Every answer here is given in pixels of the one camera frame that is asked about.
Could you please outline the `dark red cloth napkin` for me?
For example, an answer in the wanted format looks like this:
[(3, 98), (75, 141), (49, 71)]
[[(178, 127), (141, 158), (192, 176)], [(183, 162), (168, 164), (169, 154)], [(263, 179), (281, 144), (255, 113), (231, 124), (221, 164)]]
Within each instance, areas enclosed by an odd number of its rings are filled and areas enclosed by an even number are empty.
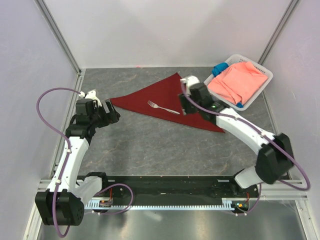
[[(175, 73), (136, 92), (110, 100), (114, 106), (128, 111), (197, 129), (223, 133), (221, 128), (204, 120), (199, 113), (183, 115), (179, 100), (179, 94), (182, 93), (180, 79), (181, 76)], [(152, 101), (160, 107), (177, 111), (180, 114), (152, 108), (147, 101)]]

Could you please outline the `silver metal fork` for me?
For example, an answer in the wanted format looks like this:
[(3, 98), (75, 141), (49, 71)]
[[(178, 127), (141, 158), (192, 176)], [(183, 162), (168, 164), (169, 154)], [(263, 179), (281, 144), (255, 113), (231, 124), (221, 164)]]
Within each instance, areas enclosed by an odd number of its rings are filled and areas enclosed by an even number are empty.
[(179, 114), (180, 114), (178, 111), (175, 111), (175, 110), (172, 110), (172, 109), (169, 109), (169, 108), (165, 108), (165, 107), (159, 106), (159, 105), (157, 105), (156, 103), (154, 103), (154, 102), (152, 102), (152, 101), (150, 101), (150, 100), (147, 101), (147, 104), (148, 104), (150, 107), (154, 108), (154, 109), (161, 109), (161, 110), (167, 111), (167, 112), (172, 113), (172, 114), (175, 114), (175, 115), (179, 115)]

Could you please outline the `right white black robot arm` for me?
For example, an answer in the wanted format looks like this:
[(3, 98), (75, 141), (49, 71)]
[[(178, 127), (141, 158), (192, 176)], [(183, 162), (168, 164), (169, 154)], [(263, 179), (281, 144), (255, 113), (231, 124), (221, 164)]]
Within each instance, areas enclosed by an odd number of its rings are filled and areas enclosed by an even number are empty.
[(231, 133), (245, 143), (257, 156), (254, 165), (237, 172), (229, 184), (235, 197), (260, 183), (280, 181), (295, 166), (290, 139), (284, 133), (274, 134), (257, 127), (221, 100), (213, 100), (203, 83), (188, 86), (181, 82), (179, 95), (185, 115), (198, 113), (203, 120)]

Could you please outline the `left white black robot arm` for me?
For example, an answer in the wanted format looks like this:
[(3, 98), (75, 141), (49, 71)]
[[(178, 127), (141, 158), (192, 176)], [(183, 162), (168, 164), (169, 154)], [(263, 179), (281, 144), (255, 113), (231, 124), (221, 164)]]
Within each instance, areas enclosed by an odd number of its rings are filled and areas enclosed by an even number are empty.
[(35, 196), (35, 204), (42, 222), (47, 226), (78, 226), (83, 220), (87, 203), (97, 194), (106, 196), (110, 191), (107, 175), (91, 172), (78, 184), (78, 174), (97, 128), (117, 123), (120, 114), (111, 100), (99, 105), (96, 99), (80, 99), (75, 105), (65, 131), (66, 142), (56, 172), (45, 191)]

